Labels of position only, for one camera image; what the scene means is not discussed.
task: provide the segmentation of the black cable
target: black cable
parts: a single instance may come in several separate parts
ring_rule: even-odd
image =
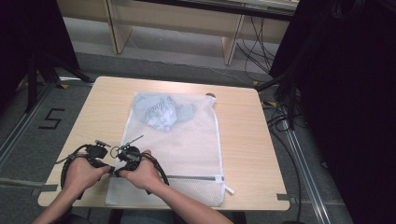
[[[151,161],[154,164],[154,167],[160,172],[161,177],[163,178],[163,183],[165,183],[166,185],[169,186],[169,181],[168,181],[168,178],[167,178],[167,176],[165,174],[165,171],[163,170],[161,165],[158,163],[158,161],[154,157],[152,157],[150,154],[148,154],[148,153],[144,152],[144,153],[141,153],[140,155],[142,157],[148,159],[149,161]]]
[[[242,39],[242,43],[244,44],[245,48],[248,49],[248,46],[245,44],[245,39]],[[254,51],[253,51],[252,53],[255,54],[255,55],[257,55],[257,56],[260,56],[260,57],[265,57],[265,55],[262,55],[262,54],[260,54],[260,53],[256,53],[256,52],[254,52]]]
[[[250,59],[251,61],[253,61],[257,66],[260,67],[260,69],[264,72],[266,72],[268,74],[268,69],[265,68],[262,64],[260,64],[259,62],[257,62],[257,60],[253,57],[251,57],[249,54],[247,54],[242,48],[241,46],[239,46],[239,44],[236,44],[236,46],[242,51],[242,53],[247,57],[246,61],[245,61],[245,70],[246,70],[246,64],[248,62],[248,59]]]
[[[85,145],[82,145],[81,147],[78,147],[72,154],[68,155],[66,158],[64,158],[64,159],[62,159],[62,160],[56,161],[55,164],[59,164],[59,163],[65,161],[65,160],[69,159],[70,157],[76,156],[76,154],[77,154],[82,148],[87,147],[87,146],[88,146],[88,145],[85,144]]]
[[[271,64],[268,61],[269,57],[267,57],[267,55],[265,53],[265,51],[268,51],[268,50],[266,50],[264,44],[262,43],[262,41],[260,41],[260,35],[259,35],[259,34],[262,34],[262,27],[264,25],[264,19],[262,18],[261,29],[260,29],[259,32],[257,32],[256,26],[254,25],[253,17],[250,17],[250,20],[251,20],[251,24],[252,24],[253,29],[254,29],[254,33],[256,34],[256,40],[259,41],[259,44],[262,47],[262,53],[264,54],[264,61],[265,61],[266,65],[267,65],[267,67],[269,69],[271,69]]]
[[[266,110],[266,109],[274,109],[274,110],[275,110],[276,108],[275,108],[275,107],[273,107],[273,106],[270,106],[270,107],[264,107],[264,108],[263,108],[263,110]]]
[[[277,116],[276,118],[282,117],[282,116],[286,117],[286,115],[282,111],[280,111],[278,109],[278,106],[277,106],[275,108],[275,111],[274,111],[270,121],[273,121],[273,120],[276,119],[276,118],[274,118],[274,115],[275,115],[276,112],[281,114],[280,116]],[[298,184],[298,211],[297,211],[296,221],[300,221],[301,209],[302,209],[302,186],[301,186],[300,174],[299,174],[296,162],[295,162],[294,158],[292,157],[289,149],[286,147],[286,144],[282,141],[282,139],[274,131],[273,124],[270,123],[270,125],[268,127],[269,127],[270,133],[280,142],[280,144],[283,146],[283,148],[285,148],[286,152],[288,153],[288,155],[290,157],[291,163],[293,164],[294,171],[295,171],[295,174],[296,174],[296,177],[297,177],[297,184]]]
[[[293,115],[293,117],[296,118],[296,117],[299,117],[299,116],[302,116],[302,115],[303,115],[303,114],[295,114],[295,115]],[[285,115],[279,115],[279,116],[277,116],[277,117],[275,117],[275,118],[272,118],[272,119],[268,120],[268,121],[267,121],[267,124],[268,124],[269,127],[270,127],[270,126],[271,126],[271,127],[272,127],[272,126],[275,126],[277,131],[283,133],[283,132],[285,132],[285,131],[288,131],[288,130],[289,130],[289,127],[286,128],[286,129],[279,129],[277,125],[278,125],[281,121],[287,120],[287,119],[288,119],[288,118],[287,118]],[[303,125],[297,123],[297,121],[295,121],[295,120],[293,120],[293,122],[294,122],[297,126],[299,126],[299,127],[301,127],[301,128],[308,128],[308,127],[306,127],[306,126],[303,126]]]

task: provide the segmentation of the black stand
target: black stand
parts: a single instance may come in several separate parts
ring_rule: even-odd
[[[26,112],[29,112],[37,102],[37,71],[48,83],[59,83],[59,76],[53,66],[62,67],[64,70],[78,77],[84,82],[93,83],[90,77],[87,77],[77,69],[69,66],[67,63],[59,60],[58,58],[43,52],[35,52],[29,59],[28,65],[28,105]]]
[[[296,79],[301,75],[302,72],[306,71],[308,62],[313,58],[320,43],[325,37],[329,26],[329,15],[331,14],[335,3],[336,1],[334,0],[328,1],[323,7],[322,12],[318,15],[318,18],[313,18],[313,22],[316,25],[305,39],[286,72],[255,88],[256,91],[263,91],[275,84],[279,84],[279,87],[275,93],[275,98],[277,101],[285,101],[286,97],[289,96],[287,117],[289,128],[292,130],[294,130],[293,119],[294,108],[296,104]]]

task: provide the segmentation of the black tripod leg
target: black tripod leg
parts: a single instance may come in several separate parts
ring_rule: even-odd
[[[288,122],[289,128],[294,130],[294,108],[296,106],[296,85],[294,82],[291,83],[290,94],[289,94],[289,107],[288,107]]]
[[[39,53],[40,53],[40,55],[43,58],[48,59],[50,62],[61,66],[64,70],[66,70],[67,72],[73,74],[75,77],[78,77],[79,79],[81,79],[81,80],[83,80],[85,82],[91,82],[91,83],[93,82],[90,77],[85,76],[83,73],[81,73],[77,69],[72,68],[71,66],[69,66],[68,64],[62,62],[58,58],[56,58],[56,57],[54,57],[54,56],[52,56],[52,55],[50,55],[48,53],[45,53],[45,52],[39,52]]]
[[[37,102],[37,77],[35,74],[35,55],[33,54],[32,57],[29,59],[28,65],[28,102],[26,112],[29,112],[35,103]]]
[[[268,81],[258,87],[255,87],[254,89],[256,91],[266,90],[266,89],[274,86],[275,84],[280,83],[284,78],[285,78],[285,75],[280,75],[279,77],[276,77],[276,78],[272,79],[271,81]]]

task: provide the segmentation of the gray carpet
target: gray carpet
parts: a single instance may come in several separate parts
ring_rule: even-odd
[[[90,77],[96,78],[101,75],[115,77],[136,77],[145,79],[181,81],[192,83],[204,83],[212,85],[248,87],[252,80],[245,72],[219,70],[221,73],[240,78],[226,77],[213,71],[188,67],[183,65],[169,65],[164,63],[151,63],[142,60],[122,59],[89,54],[78,54],[78,61],[81,70]],[[63,70],[59,70],[61,76],[70,76]],[[260,80],[268,80],[261,74],[250,74]],[[18,143],[12,154],[7,159],[0,171],[1,178],[32,181],[33,183],[44,183],[50,173],[53,163],[57,159],[63,144],[69,135],[74,122],[82,108],[91,87],[75,85],[70,82],[70,86],[63,89],[53,89],[43,105],[40,107],[32,124]],[[276,87],[263,92],[262,100],[272,101]],[[25,106],[26,92],[20,91],[13,100],[12,105],[1,114],[2,124],[1,142],[4,142],[7,133],[15,125],[16,120],[21,116]],[[54,130],[40,129],[40,126],[52,126],[54,121],[47,121],[45,117],[52,108],[61,108],[64,111],[54,111],[52,118],[61,119],[58,127]],[[265,117],[271,118],[273,111],[265,112]],[[297,122],[304,125],[303,118]],[[332,177],[325,168],[320,166],[321,156],[309,129],[297,126],[296,133],[306,156],[309,168],[318,184],[319,192],[324,199],[332,223],[352,223],[342,199],[332,182]],[[282,140],[289,146],[286,135],[278,133]],[[294,168],[286,150],[273,138],[276,155],[279,161],[280,170],[284,178],[285,186],[292,199],[298,198],[298,185]],[[42,208],[36,203],[37,196],[32,192],[34,187],[18,187],[1,185],[0,191],[0,223],[29,223],[36,217]],[[310,199],[304,189],[301,221],[304,223],[318,223]],[[286,212],[246,212],[247,223],[281,223],[285,220],[294,220],[297,216],[297,203],[292,203]],[[76,212],[82,216],[87,216],[88,209],[79,208]],[[90,221],[92,223],[107,223],[109,210],[92,209]]]

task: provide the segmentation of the person's left hand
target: person's left hand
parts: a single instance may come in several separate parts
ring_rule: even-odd
[[[64,189],[71,189],[80,194],[85,189],[92,187],[102,175],[110,171],[110,166],[100,168],[92,167],[87,159],[75,158],[69,166],[64,181]]]

